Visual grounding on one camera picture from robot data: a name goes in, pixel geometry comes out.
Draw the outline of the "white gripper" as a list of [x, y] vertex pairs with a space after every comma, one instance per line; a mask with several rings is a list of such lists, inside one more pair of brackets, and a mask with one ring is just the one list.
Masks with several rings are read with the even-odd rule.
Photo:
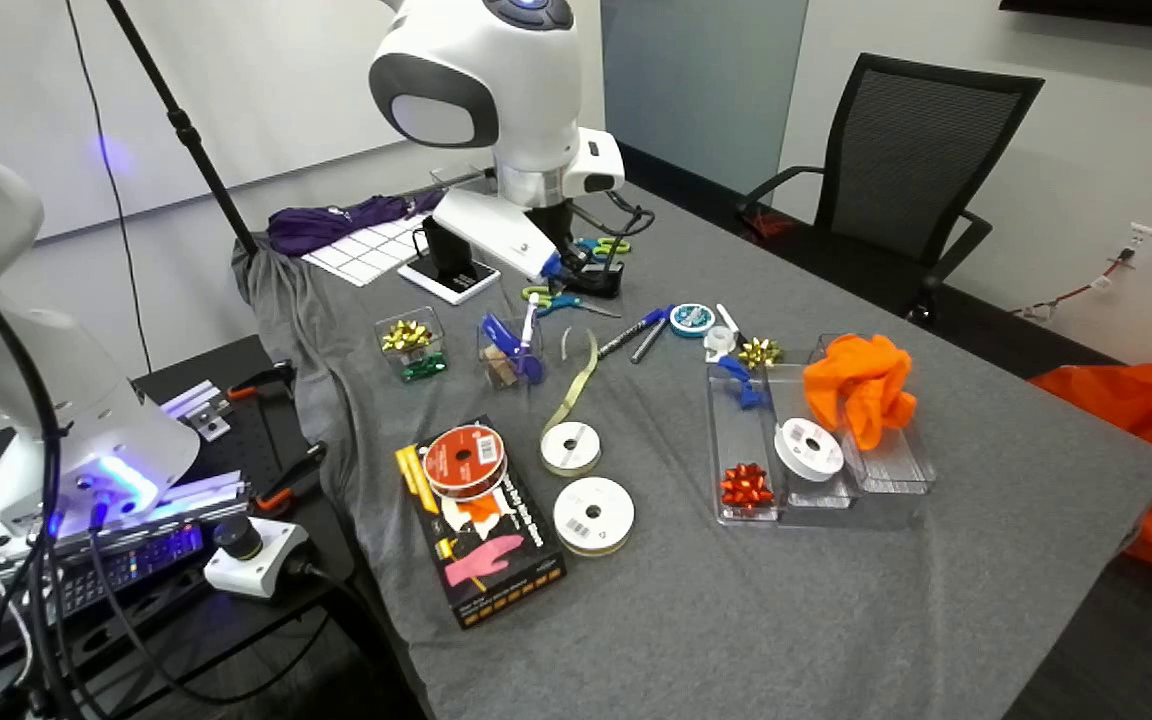
[[557, 244], [501, 196], [447, 189], [431, 220], [530, 279], [549, 279], [559, 267]]

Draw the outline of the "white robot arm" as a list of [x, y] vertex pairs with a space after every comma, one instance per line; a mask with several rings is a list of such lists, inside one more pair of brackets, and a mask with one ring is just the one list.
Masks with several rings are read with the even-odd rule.
[[[0, 278], [42, 238], [383, 146], [484, 153], [519, 208], [583, 149], [593, 0], [0, 0]], [[0, 291], [0, 526], [70, 481], [154, 509], [200, 441], [64, 311]]]

